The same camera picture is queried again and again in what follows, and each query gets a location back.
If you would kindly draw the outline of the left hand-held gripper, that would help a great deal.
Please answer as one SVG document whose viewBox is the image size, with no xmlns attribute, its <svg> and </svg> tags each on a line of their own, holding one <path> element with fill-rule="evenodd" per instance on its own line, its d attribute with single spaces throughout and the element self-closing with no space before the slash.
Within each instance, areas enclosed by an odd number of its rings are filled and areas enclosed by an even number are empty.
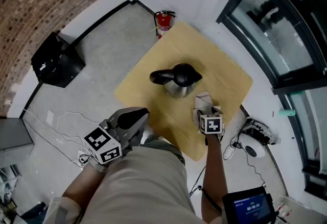
<svg viewBox="0 0 327 224">
<path fill-rule="evenodd" d="M 84 138 L 84 144 L 101 165 L 132 151 L 130 140 L 148 123 L 149 111 L 142 107 L 117 110 Z"/>
</svg>

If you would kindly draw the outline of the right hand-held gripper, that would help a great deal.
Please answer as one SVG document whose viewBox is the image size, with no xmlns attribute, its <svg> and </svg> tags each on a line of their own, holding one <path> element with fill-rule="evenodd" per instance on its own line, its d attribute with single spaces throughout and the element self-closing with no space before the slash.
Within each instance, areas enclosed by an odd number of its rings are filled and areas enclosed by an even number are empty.
<svg viewBox="0 0 327 224">
<path fill-rule="evenodd" d="M 223 113 L 220 106 L 211 107 L 212 114 L 203 114 L 198 111 L 199 132 L 205 136 L 214 135 L 221 142 L 225 132 Z"/>
</svg>

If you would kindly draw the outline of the white cloth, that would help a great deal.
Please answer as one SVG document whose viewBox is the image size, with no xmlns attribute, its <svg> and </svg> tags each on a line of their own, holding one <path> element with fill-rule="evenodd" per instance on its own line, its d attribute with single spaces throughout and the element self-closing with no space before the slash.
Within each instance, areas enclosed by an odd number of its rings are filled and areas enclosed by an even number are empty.
<svg viewBox="0 0 327 224">
<path fill-rule="evenodd" d="M 196 95 L 194 100 L 193 121 L 197 124 L 199 123 L 197 111 L 201 111 L 203 114 L 212 114 L 212 106 L 214 104 L 208 91 Z"/>
</svg>

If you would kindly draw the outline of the steel kettle with black lid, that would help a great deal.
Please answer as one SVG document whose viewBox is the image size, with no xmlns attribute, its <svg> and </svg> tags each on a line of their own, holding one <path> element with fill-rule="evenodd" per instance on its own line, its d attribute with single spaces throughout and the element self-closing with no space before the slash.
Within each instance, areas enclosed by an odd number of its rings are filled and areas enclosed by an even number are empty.
<svg viewBox="0 0 327 224">
<path fill-rule="evenodd" d="M 154 84 L 162 85 L 169 96 L 184 98 L 193 91 L 202 75 L 193 66 L 179 63 L 171 69 L 153 71 L 149 79 Z"/>
</svg>

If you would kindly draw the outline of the person's right forearm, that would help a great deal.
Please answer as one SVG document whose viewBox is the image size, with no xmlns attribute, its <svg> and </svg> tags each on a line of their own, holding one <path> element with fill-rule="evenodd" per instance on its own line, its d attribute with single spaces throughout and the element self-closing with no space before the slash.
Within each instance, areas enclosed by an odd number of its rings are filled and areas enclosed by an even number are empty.
<svg viewBox="0 0 327 224">
<path fill-rule="evenodd" d="M 221 144 L 215 135 L 207 135 L 206 139 L 207 159 L 202 188 L 222 208 L 222 197 L 228 193 L 228 190 L 221 154 Z M 201 214 L 203 221 L 206 223 L 211 223 L 213 220 L 220 223 L 222 220 L 221 213 L 215 209 L 205 195 L 202 195 L 201 198 Z"/>
</svg>

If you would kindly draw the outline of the person's left forearm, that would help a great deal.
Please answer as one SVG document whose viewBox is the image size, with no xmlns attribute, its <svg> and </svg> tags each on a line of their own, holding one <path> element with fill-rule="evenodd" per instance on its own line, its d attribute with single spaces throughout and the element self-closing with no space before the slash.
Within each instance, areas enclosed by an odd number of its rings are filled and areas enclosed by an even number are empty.
<svg viewBox="0 0 327 224">
<path fill-rule="evenodd" d="M 72 199 L 85 211 L 104 176 L 105 172 L 99 172 L 91 164 L 87 164 L 62 196 Z"/>
</svg>

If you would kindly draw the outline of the white power adapter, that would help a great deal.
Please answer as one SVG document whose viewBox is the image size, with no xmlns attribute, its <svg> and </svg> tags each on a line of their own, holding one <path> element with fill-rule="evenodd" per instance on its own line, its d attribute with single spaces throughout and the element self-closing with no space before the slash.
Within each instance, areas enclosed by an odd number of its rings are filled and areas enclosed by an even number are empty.
<svg viewBox="0 0 327 224">
<path fill-rule="evenodd" d="M 228 145 L 223 153 L 223 159 L 229 160 L 232 158 L 233 153 L 235 152 L 236 148 L 232 145 Z"/>
</svg>

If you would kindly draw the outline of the grey-green shorts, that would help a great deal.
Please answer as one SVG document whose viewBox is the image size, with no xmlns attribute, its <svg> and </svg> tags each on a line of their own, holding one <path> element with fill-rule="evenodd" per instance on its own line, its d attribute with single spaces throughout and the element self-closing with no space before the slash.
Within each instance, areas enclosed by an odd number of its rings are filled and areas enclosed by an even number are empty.
<svg viewBox="0 0 327 224">
<path fill-rule="evenodd" d="M 156 134 L 150 127 L 145 127 L 140 146 L 171 152 L 183 165 L 185 165 L 185 159 L 182 152 L 164 137 Z"/>
</svg>

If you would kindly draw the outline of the black framed glass doors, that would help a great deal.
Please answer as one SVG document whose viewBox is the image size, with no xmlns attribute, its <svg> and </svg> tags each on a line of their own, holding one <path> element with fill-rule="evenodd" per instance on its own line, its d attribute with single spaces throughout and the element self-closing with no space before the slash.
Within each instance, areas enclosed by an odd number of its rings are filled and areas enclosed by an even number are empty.
<svg viewBox="0 0 327 224">
<path fill-rule="evenodd" d="M 217 22 L 293 112 L 305 191 L 327 201 L 327 0 L 228 0 Z"/>
</svg>

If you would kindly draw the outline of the red fire extinguisher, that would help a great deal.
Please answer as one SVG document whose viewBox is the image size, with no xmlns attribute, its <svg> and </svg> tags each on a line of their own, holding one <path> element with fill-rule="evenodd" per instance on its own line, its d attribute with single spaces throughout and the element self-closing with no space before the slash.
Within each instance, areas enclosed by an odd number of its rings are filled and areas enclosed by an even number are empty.
<svg viewBox="0 0 327 224">
<path fill-rule="evenodd" d="M 161 10 L 154 13 L 154 24 L 156 36 L 160 39 L 170 28 L 172 18 L 176 13 L 170 10 Z"/>
</svg>

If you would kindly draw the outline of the black tablet with blue screen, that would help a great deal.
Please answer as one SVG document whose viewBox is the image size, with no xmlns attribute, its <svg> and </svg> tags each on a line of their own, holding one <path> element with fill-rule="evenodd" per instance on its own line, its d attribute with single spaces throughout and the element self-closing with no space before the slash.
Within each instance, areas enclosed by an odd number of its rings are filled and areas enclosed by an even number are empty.
<svg viewBox="0 0 327 224">
<path fill-rule="evenodd" d="M 276 221 L 272 197 L 264 187 L 232 192 L 222 199 L 228 224 L 274 224 Z"/>
</svg>

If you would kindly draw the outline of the grey cabinet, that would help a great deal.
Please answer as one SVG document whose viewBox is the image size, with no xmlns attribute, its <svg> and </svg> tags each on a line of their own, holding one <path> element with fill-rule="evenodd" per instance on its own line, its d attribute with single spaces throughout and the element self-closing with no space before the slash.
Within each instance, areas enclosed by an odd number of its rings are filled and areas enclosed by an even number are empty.
<svg viewBox="0 0 327 224">
<path fill-rule="evenodd" d="M 0 118 L 0 152 L 26 152 L 34 147 L 32 138 L 21 118 Z"/>
</svg>

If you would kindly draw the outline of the clear bottles with red label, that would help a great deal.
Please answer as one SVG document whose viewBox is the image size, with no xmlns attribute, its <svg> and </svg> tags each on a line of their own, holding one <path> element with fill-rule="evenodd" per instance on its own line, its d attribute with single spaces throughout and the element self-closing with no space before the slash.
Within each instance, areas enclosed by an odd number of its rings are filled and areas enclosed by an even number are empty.
<svg viewBox="0 0 327 224">
<path fill-rule="evenodd" d="M 278 211 L 278 217 L 285 219 L 286 217 L 288 217 L 290 215 L 292 210 L 285 203 L 280 203 L 277 206 L 277 211 Z"/>
</svg>

